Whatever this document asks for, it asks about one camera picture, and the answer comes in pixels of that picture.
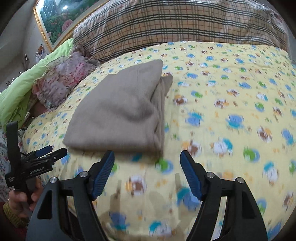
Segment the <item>left sleeve forearm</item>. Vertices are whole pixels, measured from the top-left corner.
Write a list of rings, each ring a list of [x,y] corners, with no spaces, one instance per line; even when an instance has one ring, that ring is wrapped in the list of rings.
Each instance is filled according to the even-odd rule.
[[[25,240],[28,224],[12,212],[8,202],[1,202],[1,241]]]

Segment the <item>left hand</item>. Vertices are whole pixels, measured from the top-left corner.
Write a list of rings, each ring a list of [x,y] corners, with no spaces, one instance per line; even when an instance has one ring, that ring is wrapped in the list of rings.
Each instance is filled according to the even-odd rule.
[[[9,192],[8,205],[13,214],[23,220],[27,220],[29,219],[31,212],[34,211],[42,192],[42,182],[39,178],[36,178],[35,190],[31,195],[31,204],[28,204],[28,197],[24,192],[12,190]]]

